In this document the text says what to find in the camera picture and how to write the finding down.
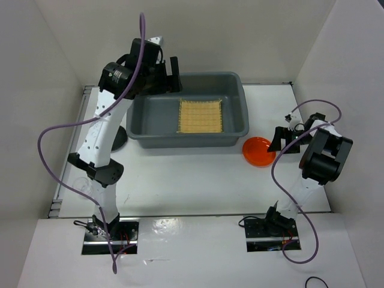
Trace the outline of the orange plastic plate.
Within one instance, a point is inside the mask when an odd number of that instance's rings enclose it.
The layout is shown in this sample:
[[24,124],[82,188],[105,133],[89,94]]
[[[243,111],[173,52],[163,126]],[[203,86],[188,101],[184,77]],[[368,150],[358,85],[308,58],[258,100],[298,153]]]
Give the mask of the orange plastic plate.
[[256,167],[268,167],[275,158],[276,152],[269,152],[271,142],[263,137],[251,137],[242,146],[245,160]]

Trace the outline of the square bamboo mat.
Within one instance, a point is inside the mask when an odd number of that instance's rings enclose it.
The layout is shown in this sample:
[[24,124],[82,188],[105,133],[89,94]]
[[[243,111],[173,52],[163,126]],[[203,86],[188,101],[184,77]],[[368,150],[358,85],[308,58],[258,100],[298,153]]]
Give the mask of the square bamboo mat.
[[190,101],[180,99],[178,133],[222,133],[222,100]]

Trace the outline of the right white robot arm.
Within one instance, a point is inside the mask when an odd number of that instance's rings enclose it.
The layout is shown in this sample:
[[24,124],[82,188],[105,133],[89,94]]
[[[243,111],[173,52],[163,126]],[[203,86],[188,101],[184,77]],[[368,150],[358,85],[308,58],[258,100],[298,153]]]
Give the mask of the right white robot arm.
[[336,132],[333,125],[325,121],[325,115],[312,114],[303,123],[303,130],[297,130],[301,123],[293,113],[285,116],[288,127],[276,127],[268,152],[282,151],[281,141],[289,147],[288,154],[297,154],[302,145],[307,145],[299,162],[301,174],[289,190],[294,200],[286,196],[281,203],[269,207],[263,221],[263,230],[270,236],[287,233],[310,195],[328,182],[334,182],[340,175],[352,148],[353,141]]

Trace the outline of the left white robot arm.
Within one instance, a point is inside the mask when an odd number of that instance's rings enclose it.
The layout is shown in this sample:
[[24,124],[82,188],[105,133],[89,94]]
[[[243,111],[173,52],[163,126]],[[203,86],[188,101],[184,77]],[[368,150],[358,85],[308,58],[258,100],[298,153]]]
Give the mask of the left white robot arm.
[[108,63],[102,70],[94,121],[77,152],[68,162],[86,172],[96,201],[92,221],[103,238],[119,234],[116,183],[124,167],[111,158],[112,146],[121,121],[136,96],[158,95],[182,90],[178,59],[170,59],[172,73],[167,74],[163,59],[163,38],[135,38],[128,54]]

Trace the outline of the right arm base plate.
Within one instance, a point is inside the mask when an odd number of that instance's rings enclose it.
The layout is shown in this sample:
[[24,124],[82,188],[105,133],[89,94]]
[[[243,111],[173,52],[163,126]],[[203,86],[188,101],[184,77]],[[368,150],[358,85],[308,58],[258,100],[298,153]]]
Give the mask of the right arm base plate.
[[300,250],[301,244],[296,223],[282,228],[265,222],[264,218],[254,215],[243,217],[238,226],[244,229],[247,252],[281,251],[285,244],[286,250]]

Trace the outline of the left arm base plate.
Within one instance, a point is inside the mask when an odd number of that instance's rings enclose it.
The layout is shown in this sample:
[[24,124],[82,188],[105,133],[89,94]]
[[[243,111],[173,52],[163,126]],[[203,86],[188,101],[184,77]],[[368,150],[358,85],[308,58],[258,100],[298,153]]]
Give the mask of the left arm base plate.
[[[74,220],[73,224],[85,229],[82,255],[109,254],[106,234],[92,220],[86,222]],[[136,254],[138,237],[139,222],[122,218],[117,230],[112,232],[110,237],[113,253],[122,251],[123,254]]]

